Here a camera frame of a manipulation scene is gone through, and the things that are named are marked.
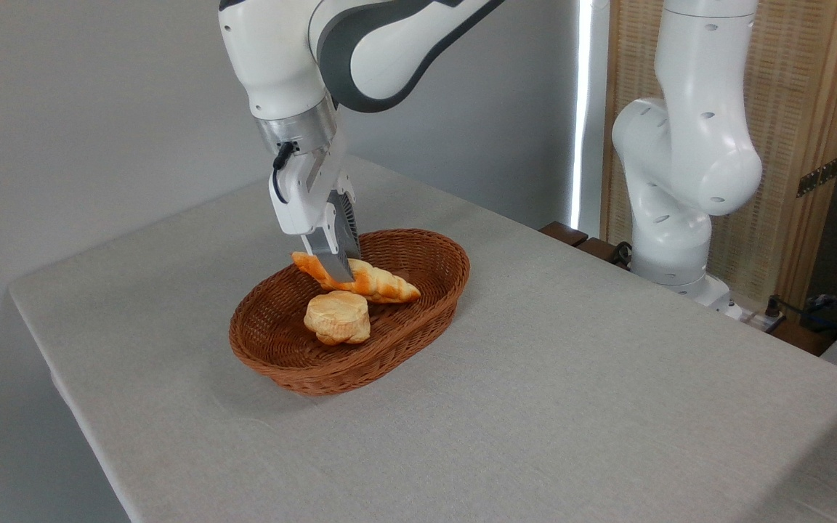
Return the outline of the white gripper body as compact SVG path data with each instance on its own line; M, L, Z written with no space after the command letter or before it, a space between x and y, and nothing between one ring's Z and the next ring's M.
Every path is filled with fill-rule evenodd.
M270 200L285 234L306 235L322 223L330 192L349 193L352 198L351 178L342 166L347 145L341 130L329 145L308 153L295 142L277 143Z

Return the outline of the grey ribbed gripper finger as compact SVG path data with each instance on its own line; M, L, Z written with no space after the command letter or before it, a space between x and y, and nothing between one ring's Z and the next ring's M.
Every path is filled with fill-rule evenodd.
M340 251L336 240L335 218L334 205L326 206L323 222L315 226L315 229L308 235L303 235L302 240L309 254L317 258L329 277L339 283L351 283L353 282L351 264Z
M330 202L332 202L336 211L334 229L340 251L348 259L361 259L359 232L357 231L353 202L349 193L332 191L330 192Z

